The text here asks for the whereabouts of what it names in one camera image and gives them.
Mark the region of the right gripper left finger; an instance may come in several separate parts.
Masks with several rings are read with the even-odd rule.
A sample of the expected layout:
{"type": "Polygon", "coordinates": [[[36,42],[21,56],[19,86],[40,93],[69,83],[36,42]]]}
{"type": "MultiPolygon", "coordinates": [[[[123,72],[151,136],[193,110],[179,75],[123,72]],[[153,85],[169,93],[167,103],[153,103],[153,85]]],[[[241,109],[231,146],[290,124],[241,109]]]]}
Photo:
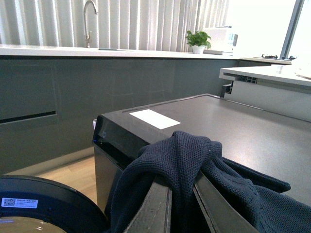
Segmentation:
{"type": "Polygon", "coordinates": [[[125,233],[169,233],[172,190],[163,181],[154,181],[125,233]]]}

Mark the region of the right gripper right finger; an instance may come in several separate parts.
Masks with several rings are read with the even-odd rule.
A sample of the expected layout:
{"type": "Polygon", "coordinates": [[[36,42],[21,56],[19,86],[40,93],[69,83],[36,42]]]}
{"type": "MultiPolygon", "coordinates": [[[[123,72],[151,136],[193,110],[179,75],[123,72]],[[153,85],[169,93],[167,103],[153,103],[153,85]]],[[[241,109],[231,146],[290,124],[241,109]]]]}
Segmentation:
{"type": "Polygon", "coordinates": [[[218,192],[208,178],[199,171],[195,178],[193,192],[201,212],[212,233],[256,233],[243,218],[218,192]]]}

